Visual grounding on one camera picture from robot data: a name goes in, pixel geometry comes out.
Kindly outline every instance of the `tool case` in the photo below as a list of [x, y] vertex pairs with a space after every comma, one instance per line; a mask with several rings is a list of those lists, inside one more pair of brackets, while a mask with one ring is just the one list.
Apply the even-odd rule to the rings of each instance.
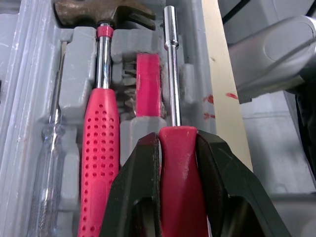
[[[163, 8], [177, 9], [181, 109], [184, 125], [217, 134], [210, 55], [201, 0], [138, 0], [153, 12], [156, 30], [124, 22], [112, 38], [112, 88], [120, 115], [120, 164], [124, 165], [139, 138], [170, 125], [167, 53], [163, 42]], [[56, 20], [51, 0], [0, 2], [0, 236], [27, 234], [42, 130], [58, 71], [61, 42], [67, 41], [59, 105], [65, 134], [64, 168], [57, 219], [59, 237], [76, 237], [80, 211], [83, 120], [94, 87], [96, 29], [64, 28]], [[138, 53], [158, 54], [162, 112], [152, 125], [133, 123], [135, 107], [126, 72], [135, 69]]]

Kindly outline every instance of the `clamp jaw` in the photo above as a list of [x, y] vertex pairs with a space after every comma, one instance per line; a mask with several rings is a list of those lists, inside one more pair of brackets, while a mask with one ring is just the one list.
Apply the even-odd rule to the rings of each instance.
[[[224, 140], [198, 131], [196, 153], [213, 237], [291, 236], [260, 181]], [[161, 237], [159, 180], [159, 140], [151, 133], [112, 184], [100, 237]]]

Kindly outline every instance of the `screwdriver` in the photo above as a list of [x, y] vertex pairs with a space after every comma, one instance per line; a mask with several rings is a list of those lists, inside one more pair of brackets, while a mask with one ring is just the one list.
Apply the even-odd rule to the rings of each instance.
[[59, 94], [66, 46], [67, 42], [61, 45], [60, 65], [50, 105], [49, 122], [42, 132], [44, 141], [37, 163], [28, 237], [55, 236], [65, 158], [61, 146], [64, 127], [61, 124]]
[[119, 113], [115, 92], [110, 89], [113, 31], [108, 23], [97, 29], [96, 88], [83, 125], [78, 237], [99, 236], [111, 184], [119, 172]]
[[181, 126], [177, 67], [179, 47], [176, 11], [163, 11], [164, 48], [168, 52], [169, 96], [172, 127], [160, 130], [162, 170], [160, 178], [161, 228], [164, 237], [207, 237], [207, 215], [196, 161], [197, 129]]

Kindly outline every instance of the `voltage tester screwdriver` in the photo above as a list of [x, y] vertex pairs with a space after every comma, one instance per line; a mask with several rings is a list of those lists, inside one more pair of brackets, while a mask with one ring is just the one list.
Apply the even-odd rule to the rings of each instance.
[[49, 122], [42, 132], [44, 142], [36, 169], [28, 237], [54, 236], [57, 222], [65, 158], [61, 145], [61, 137], [65, 131], [61, 124], [59, 94], [66, 46], [67, 42], [63, 42], [61, 45], [60, 64], [50, 105]]

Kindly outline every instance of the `red rubber grip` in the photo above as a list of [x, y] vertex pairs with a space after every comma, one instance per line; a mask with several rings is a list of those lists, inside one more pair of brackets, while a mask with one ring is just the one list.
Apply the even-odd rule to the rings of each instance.
[[163, 237], [208, 237], [204, 195], [196, 161], [195, 127], [164, 127], [160, 178]]
[[98, 237], [113, 180], [119, 172], [119, 114], [114, 91], [94, 89], [83, 128], [78, 237]]

